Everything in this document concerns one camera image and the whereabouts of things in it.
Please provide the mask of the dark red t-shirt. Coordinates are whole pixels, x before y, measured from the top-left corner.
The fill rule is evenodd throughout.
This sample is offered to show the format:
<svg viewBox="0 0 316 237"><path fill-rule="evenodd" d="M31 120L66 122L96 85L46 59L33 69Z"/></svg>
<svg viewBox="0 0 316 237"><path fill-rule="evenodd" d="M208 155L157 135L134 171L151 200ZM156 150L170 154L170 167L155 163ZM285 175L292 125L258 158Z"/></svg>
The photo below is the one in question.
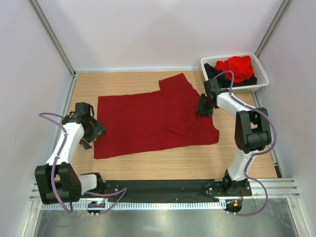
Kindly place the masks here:
<svg viewBox="0 0 316 237"><path fill-rule="evenodd" d="M154 92L98 98L106 132L94 142L95 159L219 142L212 117L196 114L200 95L183 73L158 84Z"/></svg>

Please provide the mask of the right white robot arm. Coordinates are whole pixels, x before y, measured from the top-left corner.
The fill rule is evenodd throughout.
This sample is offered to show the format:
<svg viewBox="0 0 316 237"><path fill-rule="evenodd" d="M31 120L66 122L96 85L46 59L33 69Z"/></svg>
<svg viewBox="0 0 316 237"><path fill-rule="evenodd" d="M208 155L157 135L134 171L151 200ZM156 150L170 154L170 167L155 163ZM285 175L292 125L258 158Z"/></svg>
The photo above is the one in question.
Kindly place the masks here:
<svg viewBox="0 0 316 237"><path fill-rule="evenodd" d="M210 117L215 109L221 108L235 119L237 153L217 187L220 194L236 196L246 188L248 168L254 158L272 141L268 112L239 100L228 89L221 89L216 79L206 80L204 88L196 114Z"/></svg>

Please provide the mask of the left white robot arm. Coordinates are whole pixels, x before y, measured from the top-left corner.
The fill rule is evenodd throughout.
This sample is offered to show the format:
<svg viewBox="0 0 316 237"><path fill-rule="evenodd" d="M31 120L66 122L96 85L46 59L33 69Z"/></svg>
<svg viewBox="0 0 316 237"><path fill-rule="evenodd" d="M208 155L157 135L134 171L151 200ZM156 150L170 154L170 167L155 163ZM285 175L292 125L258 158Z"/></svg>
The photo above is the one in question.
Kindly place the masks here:
<svg viewBox="0 0 316 237"><path fill-rule="evenodd" d="M105 127L94 117L93 106L86 102L75 104L74 111L62 117L61 122L50 118L50 113L39 116L61 127L57 145L44 165L35 169L36 183L43 204L77 202L86 192L100 197L105 190L100 173L93 172L77 175L71 163L78 146L91 149Z"/></svg>

